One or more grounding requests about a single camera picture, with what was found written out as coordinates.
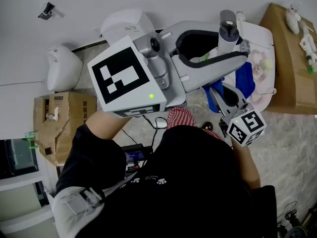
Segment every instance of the red checkered shorts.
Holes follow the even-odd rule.
[[[168,123],[166,129],[170,129],[178,125],[188,125],[196,127],[192,114],[185,108],[173,108],[172,110],[170,110],[168,112],[167,121]],[[204,131],[211,136],[214,136],[215,138],[223,140],[217,133],[214,133],[213,131],[206,129],[204,129]]]

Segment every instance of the cardboard box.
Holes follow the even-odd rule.
[[[76,129],[96,111],[96,97],[79,93],[56,93],[50,95],[49,114],[54,114],[58,108],[58,120],[45,120],[41,125],[43,114],[43,100],[34,100],[35,128],[38,133],[35,143],[38,144],[41,154],[52,164],[65,163],[72,146]]]
[[[277,93],[273,95],[266,111],[288,114],[317,114],[317,73],[308,73],[305,51],[299,45],[303,32],[294,35],[287,27],[286,9],[271,3],[260,26],[273,34]],[[302,18],[315,43],[317,34],[311,22]]]
[[[49,112],[50,96],[41,96],[34,99],[33,107],[33,131],[38,131],[45,122],[45,115]]]

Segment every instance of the blue cloth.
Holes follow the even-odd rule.
[[[253,81],[252,64],[246,62],[236,70],[236,88],[238,88],[246,99],[254,92],[256,84]]]
[[[222,86],[223,80],[224,78],[204,87],[204,90],[207,95],[209,109],[215,113],[219,113],[219,111],[216,108],[212,100],[212,97],[210,95],[210,88],[212,87],[216,89],[223,96],[224,95],[223,86]],[[246,62],[238,70],[236,70],[236,88],[238,88],[243,93],[246,99],[255,90],[256,85],[253,81],[252,65],[249,62]]]

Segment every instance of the black shoe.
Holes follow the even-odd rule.
[[[204,125],[201,127],[202,129],[206,129],[206,130],[213,130],[213,125],[210,121],[207,121],[204,123]]]

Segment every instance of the white wall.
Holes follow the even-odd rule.
[[[65,17],[38,19],[47,1]],[[126,7],[141,7],[161,29],[186,19],[218,22],[222,9],[242,10],[247,21],[259,23],[270,2],[287,6],[294,1],[302,3],[300,14],[317,25],[317,0],[0,0],[0,85],[43,81],[49,47],[64,43],[76,48],[100,40],[94,29],[110,13]]]
[[[43,83],[0,86],[0,140],[24,138],[24,133],[32,131],[34,97],[48,93]]]

